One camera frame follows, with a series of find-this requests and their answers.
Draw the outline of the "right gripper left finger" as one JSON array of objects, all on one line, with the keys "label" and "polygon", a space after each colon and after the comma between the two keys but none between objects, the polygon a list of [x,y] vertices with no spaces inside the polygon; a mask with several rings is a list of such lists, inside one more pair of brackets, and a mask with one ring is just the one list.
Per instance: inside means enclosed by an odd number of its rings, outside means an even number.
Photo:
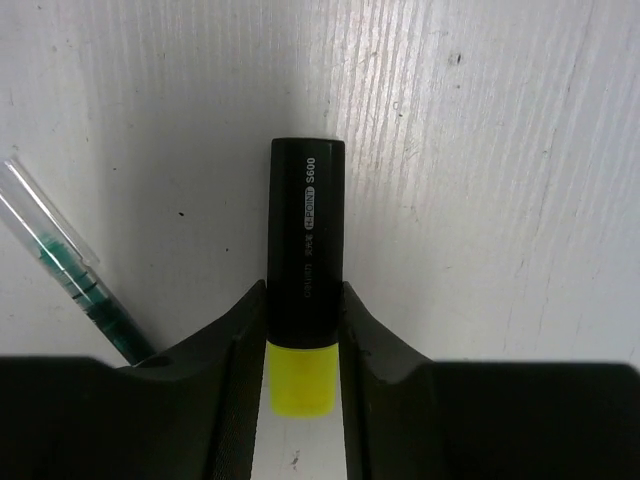
[{"label": "right gripper left finger", "polygon": [[134,367],[83,357],[1,361],[5,479],[247,479],[266,287]]}]

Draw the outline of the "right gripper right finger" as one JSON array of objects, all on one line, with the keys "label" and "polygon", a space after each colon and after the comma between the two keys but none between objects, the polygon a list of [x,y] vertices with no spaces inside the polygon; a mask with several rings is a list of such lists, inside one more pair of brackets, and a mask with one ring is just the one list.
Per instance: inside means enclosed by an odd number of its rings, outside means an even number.
[{"label": "right gripper right finger", "polygon": [[621,363],[434,361],[342,294],[351,479],[635,479],[639,374]]}]

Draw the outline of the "yellow cap black highlighter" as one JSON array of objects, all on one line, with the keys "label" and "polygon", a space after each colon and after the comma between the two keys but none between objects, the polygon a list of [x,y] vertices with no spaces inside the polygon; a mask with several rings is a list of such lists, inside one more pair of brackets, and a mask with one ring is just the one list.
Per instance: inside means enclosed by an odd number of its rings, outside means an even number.
[{"label": "yellow cap black highlighter", "polygon": [[281,416],[321,417],[335,405],[344,201],[343,142],[272,141],[267,354],[271,407]]}]

